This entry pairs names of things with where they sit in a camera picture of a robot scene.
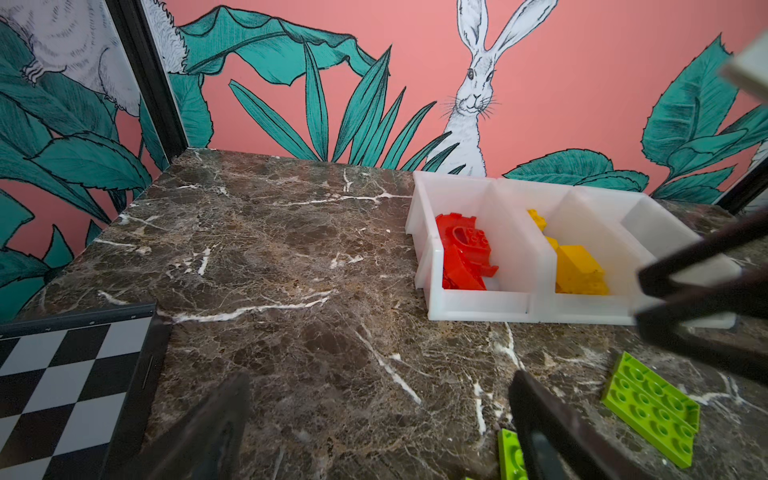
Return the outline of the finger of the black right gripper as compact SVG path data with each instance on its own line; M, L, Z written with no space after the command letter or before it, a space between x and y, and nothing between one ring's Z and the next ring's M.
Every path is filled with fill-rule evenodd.
M649 272L639 274L642 291L660 300L635 315L647 343L717 370L765 386L767 355L696 331L716 320L767 320L767 274L747 272L714 286L683 284Z
M640 288L645 295L658 299L697 288L697 285L674 281L672 275L766 236L767 207L762 207L697 243L644 267L638 272Z

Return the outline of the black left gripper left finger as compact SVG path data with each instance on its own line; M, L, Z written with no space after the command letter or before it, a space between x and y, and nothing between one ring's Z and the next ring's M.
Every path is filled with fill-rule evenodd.
M230 375L113 477L231 479L238 469L249 405L249 376Z

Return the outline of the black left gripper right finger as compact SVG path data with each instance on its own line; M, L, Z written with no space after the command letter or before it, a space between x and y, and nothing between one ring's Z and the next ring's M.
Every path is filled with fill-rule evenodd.
M651 477L527 371L515 372L508 398L530 479L563 479L565 464L580 479Z

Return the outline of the green lego brick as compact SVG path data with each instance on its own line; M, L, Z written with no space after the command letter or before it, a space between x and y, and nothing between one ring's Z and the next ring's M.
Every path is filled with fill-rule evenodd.
M515 432L501 429L497 435L501 480L527 480L524 456Z

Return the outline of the yellow lego small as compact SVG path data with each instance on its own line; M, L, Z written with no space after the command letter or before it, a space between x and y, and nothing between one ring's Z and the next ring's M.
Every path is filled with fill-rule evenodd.
M542 216L540 216L535 209L529 209L528 214L540 231L544 231L546 229L547 221Z
M577 295L610 295L604 270L582 245L559 245L555 292Z

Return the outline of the large green lego plate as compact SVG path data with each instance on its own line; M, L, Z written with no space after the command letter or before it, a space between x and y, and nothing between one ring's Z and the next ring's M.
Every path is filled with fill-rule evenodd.
M602 402L677 467L692 465L700 405L629 353L616 361Z

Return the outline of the red arch lego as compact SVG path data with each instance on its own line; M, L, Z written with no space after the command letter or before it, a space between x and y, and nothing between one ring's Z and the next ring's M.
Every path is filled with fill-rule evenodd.
M499 267L490 262L491 247L477 218L459 213L441 214L436 224L444 250L442 287L453 290L487 289L484 279Z

